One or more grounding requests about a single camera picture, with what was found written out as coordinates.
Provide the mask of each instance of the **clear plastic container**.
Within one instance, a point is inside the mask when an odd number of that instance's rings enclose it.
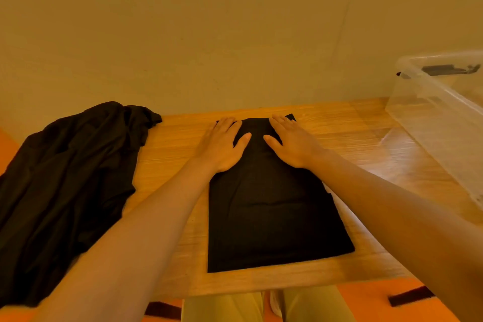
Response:
[[[483,51],[402,57],[386,111],[483,205]]]

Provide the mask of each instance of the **wooden table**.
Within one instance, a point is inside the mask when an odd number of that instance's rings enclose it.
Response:
[[[346,159],[397,185],[436,201],[476,224],[483,212],[468,194],[384,111],[385,99],[163,117],[149,132],[134,177],[136,193],[125,213],[175,174],[192,155],[208,123],[293,113],[320,142]],[[408,275],[339,200],[336,204],[355,252],[317,261],[208,274],[208,189],[196,204],[169,269],[153,300],[328,285]]]

